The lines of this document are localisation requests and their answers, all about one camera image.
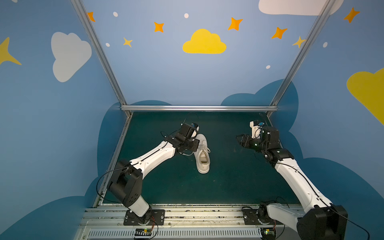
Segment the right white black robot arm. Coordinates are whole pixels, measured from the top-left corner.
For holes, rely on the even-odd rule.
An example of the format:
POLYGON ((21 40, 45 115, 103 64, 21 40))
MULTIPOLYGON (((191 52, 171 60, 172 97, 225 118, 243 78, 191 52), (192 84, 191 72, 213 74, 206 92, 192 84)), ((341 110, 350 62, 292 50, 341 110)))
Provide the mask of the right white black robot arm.
POLYGON ((303 208, 294 211, 277 201, 265 201, 254 212, 257 223, 270 225, 277 222, 298 233, 302 240, 343 240, 348 212, 334 205, 309 180, 289 150, 282 148, 279 131, 265 122, 251 121, 251 134, 237 135, 238 143, 263 154, 271 166, 284 178, 303 208))

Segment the white sneaker shoe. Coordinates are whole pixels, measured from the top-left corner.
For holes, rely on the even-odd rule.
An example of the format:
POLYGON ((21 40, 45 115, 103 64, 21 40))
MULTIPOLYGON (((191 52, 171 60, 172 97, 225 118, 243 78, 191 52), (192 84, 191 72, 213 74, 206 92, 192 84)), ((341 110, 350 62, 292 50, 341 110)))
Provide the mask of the white sneaker shoe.
MULTIPOLYGON (((206 137, 203 134, 198 134, 196 136, 196 139, 199 141, 207 141, 206 137)), ((206 174, 210 170, 210 156, 209 154, 205 155, 205 153, 201 153, 199 157, 195 157, 196 159, 196 165, 197 165, 197 170, 201 174, 206 174)))

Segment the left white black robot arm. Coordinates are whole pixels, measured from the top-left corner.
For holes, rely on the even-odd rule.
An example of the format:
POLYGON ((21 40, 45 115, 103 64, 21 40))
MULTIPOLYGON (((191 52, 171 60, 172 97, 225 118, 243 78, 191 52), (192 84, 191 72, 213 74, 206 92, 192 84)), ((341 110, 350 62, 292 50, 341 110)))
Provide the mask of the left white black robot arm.
POLYGON ((203 134, 195 134, 192 138, 180 140, 180 134, 169 136, 156 148, 130 161, 117 163, 112 171, 107 189, 127 207, 129 224, 148 225, 154 222, 151 206, 142 197, 144 178, 158 165, 171 159, 176 153, 192 151, 197 157, 207 146, 207 139, 203 134))

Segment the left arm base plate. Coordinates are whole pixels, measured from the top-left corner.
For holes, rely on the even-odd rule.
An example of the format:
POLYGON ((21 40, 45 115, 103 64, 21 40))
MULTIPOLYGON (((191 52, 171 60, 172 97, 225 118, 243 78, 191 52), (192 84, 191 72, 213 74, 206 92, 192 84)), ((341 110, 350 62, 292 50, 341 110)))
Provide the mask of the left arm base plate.
POLYGON ((165 210, 149 209, 142 217, 136 215, 133 211, 127 210, 124 217, 124 226, 163 226, 165 220, 165 210))

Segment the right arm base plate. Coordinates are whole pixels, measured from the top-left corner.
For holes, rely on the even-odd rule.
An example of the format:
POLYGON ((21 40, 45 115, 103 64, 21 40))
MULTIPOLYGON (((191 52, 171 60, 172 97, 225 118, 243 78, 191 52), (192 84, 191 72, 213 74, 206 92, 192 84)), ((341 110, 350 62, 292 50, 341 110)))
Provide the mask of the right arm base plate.
POLYGON ((260 220, 258 216, 258 210, 252 209, 251 207, 242 207, 241 211, 243 213, 243 220, 245 225, 275 225, 283 226, 281 222, 276 222, 274 220, 263 219, 260 220))

